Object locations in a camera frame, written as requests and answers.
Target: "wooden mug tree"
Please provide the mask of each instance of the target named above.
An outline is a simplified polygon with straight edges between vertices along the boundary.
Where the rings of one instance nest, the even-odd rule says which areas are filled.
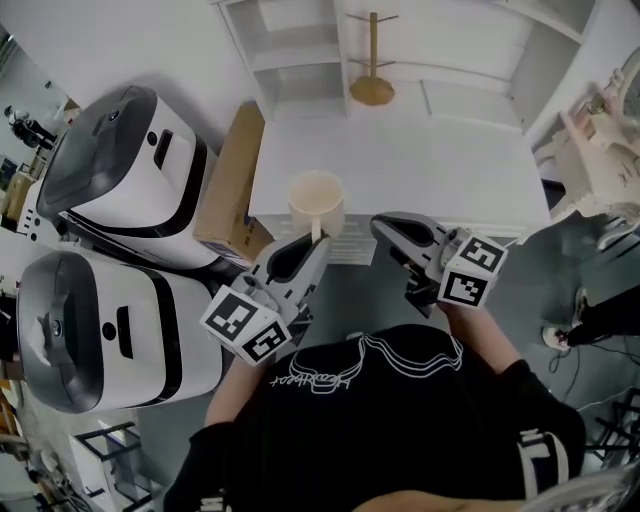
[[[386,105],[395,96],[395,91],[389,82],[378,76],[378,68],[393,64],[395,61],[378,63],[378,23],[383,21],[393,20],[398,16],[389,16],[388,18],[378,19],[378,13],[372,12],[369,14],[369,19],[362,18],[360,16],[354,16],[348,14],[350,18],[366,21],[369,23],[371,31],[370,36],[370,62],[363,62],[357,59],[351,59],[354,62],[358,62],[364,66],[369,67],[369,75],[361,76],[350,87],[351,96],[360,103],[365,105]]]

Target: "shelf compartment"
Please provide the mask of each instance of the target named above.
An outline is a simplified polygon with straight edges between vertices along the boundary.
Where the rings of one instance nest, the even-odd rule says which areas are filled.
[[[594,0],[493,0],[582,44]]]
[[[423,80],[429,113],[434,118],[485,124],[522,133],[508,97],[475,87]]]
[[[251,43],[253,71],[340,62],[336,25],[314,25],[266,32]]]
[[[255,76],[275,120],[345,115],[339,63],[269,69]]]

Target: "cardboard box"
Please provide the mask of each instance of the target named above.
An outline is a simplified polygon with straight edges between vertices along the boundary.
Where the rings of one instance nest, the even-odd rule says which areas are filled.
[[[193,236],[242,266],[250,266],[273,237],[249,217],[264,119],[255,104],[238,109],[200,205]]]
[[[4,196],[2,215],[16,222],[20,221],[20,214],[31,185],[33,185],[33,180],[26,174],[17,172],[11,177],[7,187],[7,195]]]

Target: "cream mug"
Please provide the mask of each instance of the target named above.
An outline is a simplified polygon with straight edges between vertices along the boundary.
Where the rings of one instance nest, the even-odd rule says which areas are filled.
[[[344,189],[340,179],[327,171],[305,171],[289,183],[288,200],[293,230],[311,230],[314,242],[324,230],[338,238],[344,228]]]

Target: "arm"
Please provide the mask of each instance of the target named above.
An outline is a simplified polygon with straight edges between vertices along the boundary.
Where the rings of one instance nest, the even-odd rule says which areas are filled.
[[[233,422],[258,387],[267,367],[266,364],[249,366],[236,357],[213,395],[204,426]]]
[[[468,309],[440,303],[451,334],[471,347],[497,374],[522,359],[502,329],[485,309]]]
[[[249,401],[268,365],[252,367],[236,357],[215,392],[205,428],[190,439],[187,458],[164,496],[166,512],[199,510],[200,500],[220,496],[233,421]]]
[[[497,374],[505,409],[509,411],[505,418],[520,439],[523,466],[535,468],[532,478],[538,492],[567,476],[577,476],[585,445],[580,415],[553,397],[486,310],[450,304],[440,304],[440,309],[447,315],[451,334],[471,347]],[[540,446],[531,448],[532,443]]]

